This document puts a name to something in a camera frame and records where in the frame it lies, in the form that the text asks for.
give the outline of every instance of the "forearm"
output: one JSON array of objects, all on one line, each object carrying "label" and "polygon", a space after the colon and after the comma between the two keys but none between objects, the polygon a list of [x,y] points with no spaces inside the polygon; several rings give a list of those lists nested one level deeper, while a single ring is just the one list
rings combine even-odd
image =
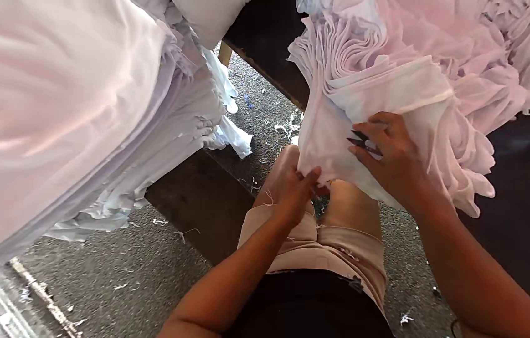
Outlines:
[{"label": "forearm", "polygon": [[171,313],[161,335],[181,333],[180,326],[198,325],[212,333],[225,332],[269,269],[291,226],[270,219],[230,257],[203,277]]},{"label": "forearm", "polygon": [[460,322],[493,337],[530,337],[530,296],[482,248],[444,196],[424,200],[410,211],[434,277]]}]

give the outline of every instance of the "hand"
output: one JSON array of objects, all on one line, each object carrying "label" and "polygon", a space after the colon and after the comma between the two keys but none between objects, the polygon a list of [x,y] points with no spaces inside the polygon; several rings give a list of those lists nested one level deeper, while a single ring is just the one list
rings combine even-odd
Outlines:
[{"label": "hand", "polygon": [[424,197],[437,193],[428,180],[417,145],[409,137],[403,117],[379,112],[368,123],[352,126],[376,143],[383,157],[376,160],[365,149],[351,146],[348,150],[367,167],[369,172],[407,210],[425,203]]},{"label": "hand", "polygon": [[305,216],[306,203],[317,195],[317,179],[321,175],[321,167],[315,167],[304,177],[296,167],[286,173],[284,191],[279,202],[275,204],[272,219],[289,227],[297,226]]}]

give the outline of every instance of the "thigh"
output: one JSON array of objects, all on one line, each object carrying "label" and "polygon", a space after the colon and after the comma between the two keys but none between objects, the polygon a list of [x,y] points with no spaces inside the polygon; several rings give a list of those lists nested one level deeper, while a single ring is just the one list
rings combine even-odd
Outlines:
[{"label": "thigh", "polygon": [[380,206],[361,189],[346,181],[333,181],[330,203],[321,218],[326,226],[353,228],[381,241]]}]

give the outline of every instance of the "left hand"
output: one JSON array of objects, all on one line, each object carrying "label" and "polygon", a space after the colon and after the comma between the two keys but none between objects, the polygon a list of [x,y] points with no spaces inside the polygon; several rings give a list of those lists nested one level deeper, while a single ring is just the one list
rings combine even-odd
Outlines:
[{"label": "left hand", "polygon": [[307,176],[300,174],[296,167],[286,173],[284,192],[275,204],[272,219],[295,227],[305,215],[306,203],[317,195],[317,179],[321,175],[321,167],[315,167]]}]

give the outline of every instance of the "thread snips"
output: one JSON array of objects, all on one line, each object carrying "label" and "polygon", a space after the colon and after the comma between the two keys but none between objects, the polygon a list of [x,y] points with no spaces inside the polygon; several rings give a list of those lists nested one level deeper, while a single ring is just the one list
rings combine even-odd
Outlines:
[{"label": "thread snips", "polygon": [[373,149],[372,147],[369,147],[369,146],[367,146],[365,144],[365,142],[369,139],[369,137],[367,137],[366,134],[363,134],[360,131],[351,131],[351,132],[353,134],[355,134],[359,139],[347,137],[346,139],[348,141],[350,141],[352,144],[354,144],[355,146],[357,146],[359,148],[363,148],[363,149],[367,150],[368,152],[370,152],[372,154],[376,154],[378,156],[382,156],[380,150]]}]

